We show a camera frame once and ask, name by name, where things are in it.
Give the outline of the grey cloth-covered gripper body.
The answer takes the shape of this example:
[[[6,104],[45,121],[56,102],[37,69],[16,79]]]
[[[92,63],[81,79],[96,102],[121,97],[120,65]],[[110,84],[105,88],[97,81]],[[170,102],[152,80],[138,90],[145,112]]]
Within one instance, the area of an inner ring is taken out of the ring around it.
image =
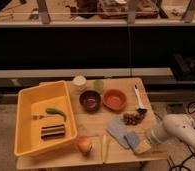
[[[156,124],[146,131],[146,137],[151,144],[160,144],[164,141],[164,129],[161,124]]]

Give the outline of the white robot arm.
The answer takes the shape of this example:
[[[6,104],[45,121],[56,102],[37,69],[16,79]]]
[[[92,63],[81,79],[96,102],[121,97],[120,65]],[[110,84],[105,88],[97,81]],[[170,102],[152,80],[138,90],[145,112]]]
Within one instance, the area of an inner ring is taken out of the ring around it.
[[[146,130],[151,144],[161,144],[176,137],[195,150],[195,121],[186,114],[169,114]]]

